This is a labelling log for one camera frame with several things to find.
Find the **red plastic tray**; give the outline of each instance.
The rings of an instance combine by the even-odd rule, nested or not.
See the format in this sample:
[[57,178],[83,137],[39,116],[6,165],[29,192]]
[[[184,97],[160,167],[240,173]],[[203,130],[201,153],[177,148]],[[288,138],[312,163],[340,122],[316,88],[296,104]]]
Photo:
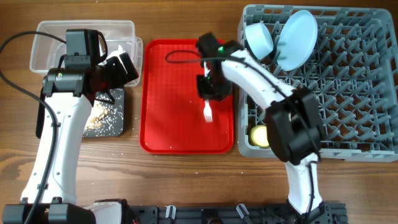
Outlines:
[[[233,98],[211,101],[213,122],[203,117],[205,103],[197,92],[200,63],[172,64],[172,50],[196,50],[197,40],[153,40],[145,49],[139,141],[152,154],[222,154],[234,143]],[[177,53],[170,60],[195,59]]]

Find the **gray dish rack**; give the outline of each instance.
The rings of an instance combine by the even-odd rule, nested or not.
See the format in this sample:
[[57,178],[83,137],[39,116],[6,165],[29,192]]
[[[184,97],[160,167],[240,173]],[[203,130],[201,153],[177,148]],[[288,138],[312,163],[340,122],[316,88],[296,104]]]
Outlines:
[[[326,139],[321,155],[347,161],[398,160],[398,48],[392,17],[385,9],[248,5],[238,27],[238,40],[248,47],[244,28],[263,22],[274,42],[289,17],[310,11],[318,24],[318,40],[310,58],[285,72],[276,57],[263,66],[277,78],[306,87],[319,99]],[[241,90],[239,151],[246,157],[276,158],[269,148],[249,142],[250,129],[264,124],[264,113]]]

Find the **white plastic fork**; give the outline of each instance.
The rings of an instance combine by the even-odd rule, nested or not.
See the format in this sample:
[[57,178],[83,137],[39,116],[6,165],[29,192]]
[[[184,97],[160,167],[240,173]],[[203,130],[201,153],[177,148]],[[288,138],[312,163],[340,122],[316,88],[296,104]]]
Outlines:
[[[205,68],[205,77],[207,77],[210,70],[207,69],[206,62],[203,62],[203,66]],[[205,100],[205,109],[203,109],[203,115],[205,116],[205,120],[207,123],[213,122],[213,113],[211,111],[209,100]]]
[[213,114],[208,100],[205,100],[205,109],[203,109],[203,115],[207,123],[213,122]]

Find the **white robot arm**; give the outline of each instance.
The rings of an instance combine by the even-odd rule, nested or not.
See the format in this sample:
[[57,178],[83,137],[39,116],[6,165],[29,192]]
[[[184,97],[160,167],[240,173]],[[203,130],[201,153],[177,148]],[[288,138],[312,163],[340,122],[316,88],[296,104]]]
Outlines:
[[[86,208],[75,205],[80,144],[96,93],[109,94],[109,89],[119,88],[138,77],[127,53],[106,58],[108,48],[104,41],[106,53],[100,55],[99,37],[104,39],[97,30],[67,30],[67,54],[61,57],[58,68],[49,70],[41,92],[58,123],[53,124],[49,112],[45,111],[32,175],[22,192],[20,204],[4,207],[4,224],[134,222],[134,214],[126,200],[102,200]],[[65,68],[60,68],[62,60]],[[54,125],[57,137],[52,150]],[[46,175],[48,160],[51,165]],[[46,184],[40,186],[43,179]]]
[[[316,152],[322,132],[315,96],[308,90],[295,90],[274,77],[234,41],[220,45],[214,36],[206,34],[200,37],[197,48],[204,60],[223,58],[204,63],[208,67],[205,72],[209,71],[211,78],[205,80],[198,76],[199,95],[207,100],[222,100],[229,94],[225,86],[233,82],[266,110],[270,147],[285,162],[287,170],[289,203],[299,215],[318,208],[322,197],[318,191],[316,170],[320,158]],[[289,109],[293,101],[299,102],[294,103],[298,110]],[[308,123],[302,124],[298,115]],[[316,149],[310,137],[318,143]]]
[[[245,63],[250,64],[254,68],[262,72],[270,81],[279,87],[279,89],[286,95],[290,96],[293,94],[290,85],[280,81],[271,73],[269,73],[264,67],[259,65],[251,56],[247,50],[237,50],[231,54],[232,57],[242,58]],[[285,98],[275,89],[271,87],[270,83],[264,79],[255,70],[245,66],[243,63],[225,60],[221,63],[222,70],[225,78],[229,81],[237,84],[242,88],[248,95],[257,103],[262,109],[266,110],[271,106],[274,101],[280,102]],[[311,178],[310,171],[307,167],[310,161],[318,161],[318,156],[315,153],[311,153],[304,157],[299,165],[293,165],[291,162],[286,162],[286,171],[289,180],[289,202],[299,212],[299,214],[305,214],[309,211],[309,204],[311,199]],[[317,164],[312,164],[314,170],[313,185],[315,191],[315,197],[313,200],[312,209],[315,209],[322,203],[322,198],[318,191],[317,182]]]

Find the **wooden table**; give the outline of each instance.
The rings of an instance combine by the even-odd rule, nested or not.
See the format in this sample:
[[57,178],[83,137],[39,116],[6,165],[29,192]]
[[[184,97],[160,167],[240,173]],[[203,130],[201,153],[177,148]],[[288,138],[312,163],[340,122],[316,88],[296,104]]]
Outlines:
[[[388,8],[398,24],[398,2],[383,2],[339,0],[325,4]],[[197,38],[209,30],[221,39],[235,39],[243,7],[249,3],[322,4],[316,0],[0,4],[0,41],[35,30],[40,21],[65,19],[132,20],[145,44],[160,38]],[[42,77],[29,70],[32,41],[33,36],[11,42],[0,57],[0,68],[10,80],[38,95]],[[2,211],[4,204],[18,203],[39,140],[35,136],[38,103],[2,80],[0,90]],[[153,156],[144,152],[138,141],[142,88],[126,91],[126,132],[119,138],[83,140],[77,168],[79,205],[103,198],[126,198],[131,205],[158,206],[286,200],[288,183],[283,163],[245,158],[236,144],[229,153],[219,156]],[[323,198],[346,203],[350,223],[398,223],[398,163],[325,159],[318,172]]]

